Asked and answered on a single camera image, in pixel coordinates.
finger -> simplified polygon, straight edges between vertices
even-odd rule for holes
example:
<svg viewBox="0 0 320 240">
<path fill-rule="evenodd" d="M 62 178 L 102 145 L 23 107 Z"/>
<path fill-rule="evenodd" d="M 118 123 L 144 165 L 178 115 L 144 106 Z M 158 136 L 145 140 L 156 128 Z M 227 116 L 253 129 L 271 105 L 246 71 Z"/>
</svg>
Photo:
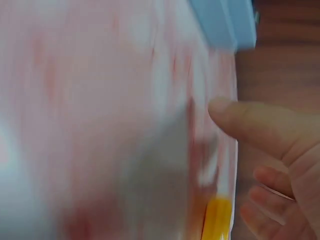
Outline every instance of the finger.
<svg viewBox="0 0 320 240">
<path fill-rule="evenodd" d="M 320 140 L 314 134 L 315 125 L 320 126 L 318 117 L 282 107 L 216 98 L 208 111 L 225 133 L 282 160 L 288 167 Z"/>
<path fill-rule="evenodd" d="M 272 240 L 282 227 L 249 202 L 241 207 L 240 214 L 247 227 L 259 240 Z"/>
<path fill-rule="evenodd" d="M 282 220 L 287 220 L 295 203 L 260 186 L 251 188 L 249 197 L 261 209 L 271 213 L 276 219 Z"/>
<path fill-rule="evenodd" d="M 315 231 L 309 225 L 307 225 L 298 236 L 299 239 L 317 240 Z"/>
<path fill-rule="evenodd" d="M 295 199 L 291 181 L 287 174 L 272 167 L 260 166 L 253 172 L 254 178 L 268 188 L 275 190 L 291 199 Z"/>
</svg>

fingernail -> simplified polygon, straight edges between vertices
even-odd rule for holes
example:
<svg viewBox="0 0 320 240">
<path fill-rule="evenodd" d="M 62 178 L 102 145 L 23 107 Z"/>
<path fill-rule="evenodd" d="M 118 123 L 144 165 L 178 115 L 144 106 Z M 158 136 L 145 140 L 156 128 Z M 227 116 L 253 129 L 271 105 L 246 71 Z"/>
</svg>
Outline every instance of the fingernail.
<svg viewBox="0 0 320 240">
<path fill-rule="evenodd" d="M 232 101 L 225 97 L 217 97 L 211 100 L 208 104 L 209 112 L 223 113 Z"/>
</svg>

red smudge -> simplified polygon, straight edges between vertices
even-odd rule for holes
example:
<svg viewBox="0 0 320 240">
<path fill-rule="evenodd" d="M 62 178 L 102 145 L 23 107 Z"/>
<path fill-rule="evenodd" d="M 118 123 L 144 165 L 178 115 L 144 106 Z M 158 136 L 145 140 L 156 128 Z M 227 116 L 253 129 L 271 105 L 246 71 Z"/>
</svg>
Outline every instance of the red smudge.
<svg viewBox="0 0 320 240">
<path fill-rule="evenodd" d="M 206 69 L 203 68 L 202 69 L 203 73 L 204 73 L 204 109 L 207 109 L 207 105 L 209 104 L 209 86 L 208 86 L 208 77 L 207 77 L 207 73 L 206 73 Z M 203 120 L 203 142 L 206 143 L 203 146 L 203 159 L 207 159 L 209 158 L 209 144 L 208 144 L 208 140 L 206 140 L 206 132 L 211 130 L 211 119 L 209 116 L 208 111 L 206 111 L 204 113 L 204 120 Z"/>
<path fill-rule="evenodd" d="M 190 77 L 190 74 L 191 74 L 191 62 L 192 62 L 192 56 L 187 55 L 184 59 L 184 66 L 185 66 L 185 71 L 188 77 Z M 190 84 L 190 81 L 193 81 L 193 77 L 192 79 L 188 79 L 188 84 Z"/>
<path fill-rule="evenodd" d="M 177 55 L 174 55 L 173 61 L 172 61 L 172 79 L 175 81 L 175 78 L 177 76 Z"/>
<path fill-rule="evenodd" d="M 185 59 L 186 70 L 188 73 L 187 76 L 187 86 L 186 86 L 186 97 L 190 101 L 188 106 L 188 137 L 189 137 L 189 164 L 190 170 L 192 170 L 192 165 L 194 163 L 194 154 L 195 154 L 195 136 L 196 136 L 196 123 L 195 123 L 195 103 L 193 101 L 194 94 L 194 78 L 191 73 L 191 56 L 187 56 Z"/>
<path fill-rule="evenodd" d="M 33 48 L 33 63 L 35 67 L 39 67 L 44 62 L 44 41 L 41 36 L 35 37 L 32 43 Z"/>
<path fill-rule="evenodd" d="M 112 21 L 112 29 L 118 33 L 119 32 L 119 18 L 117 16 L 113 17 Z"/>
<path fill-rule="evenodd" d="M 143 240 L 144 239 L 144 222 L 141 221 L 138 225 L 138 240 Z"/>
<path fill-rule="evenodd" d="M 70 240 L 90 240 L 91 225 L 85 210 L 77 209 L 73 216 L 64 220 L 64 230 Z"/>
<path fill-rule="evenodd" d="M 156 56 L 156 50 L 155 48 L 153 47 L 152 48 L 152 52 L 151 52 L 151 65 L 154 63 L 154 59 L 155 59 L 155 56 Z"/>
<path fill-rule="evenodd" d="M 57 66 L 53 57 L 49 57 L 47 60 L 45 72 L 44 72 L 44 81 L 46 93 L 49 98 L 49 102 L 53 105 L 55 99 L 55 89 L 56 89 L 56 73 Z"/>
</svg>

wooden surface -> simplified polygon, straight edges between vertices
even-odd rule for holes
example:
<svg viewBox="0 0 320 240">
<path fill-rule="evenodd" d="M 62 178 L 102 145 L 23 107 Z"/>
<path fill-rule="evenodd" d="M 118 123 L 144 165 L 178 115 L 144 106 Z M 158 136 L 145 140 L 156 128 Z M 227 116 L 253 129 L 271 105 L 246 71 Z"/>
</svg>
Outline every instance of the wooden surface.
<svg viewBox="0 0 320 240">
<path fill-rule="evenodd" d="M 236 56 L 238 97 L 320 113 L 320 0 L 256 0 L 261 13 L 254 51 Z M 239 206 L 255 184 L 255 166 L 282 166 L 239 144 L 235 225 L 232 240 L 254 240 Z"/>
</svg>

pink surface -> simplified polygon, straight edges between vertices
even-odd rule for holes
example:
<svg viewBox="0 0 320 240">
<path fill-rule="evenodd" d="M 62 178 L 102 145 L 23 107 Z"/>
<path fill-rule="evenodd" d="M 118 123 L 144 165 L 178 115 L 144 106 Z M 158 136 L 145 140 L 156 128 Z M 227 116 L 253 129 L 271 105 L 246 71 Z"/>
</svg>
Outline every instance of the pink surface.
<svg viewBox="0 0 320 240">
<path fill-rule="evenodd" d="M 190 101 L 188 224 L 202 224 L 214 134 L 232 198 L 236 142 L 209 118 L 215 96 L 236 98 L 234 57 L 206 47 L 184 0 L 0 0 L 0 123 L 67 239 L 126 239 L 120 164 Z"/>
</svg>

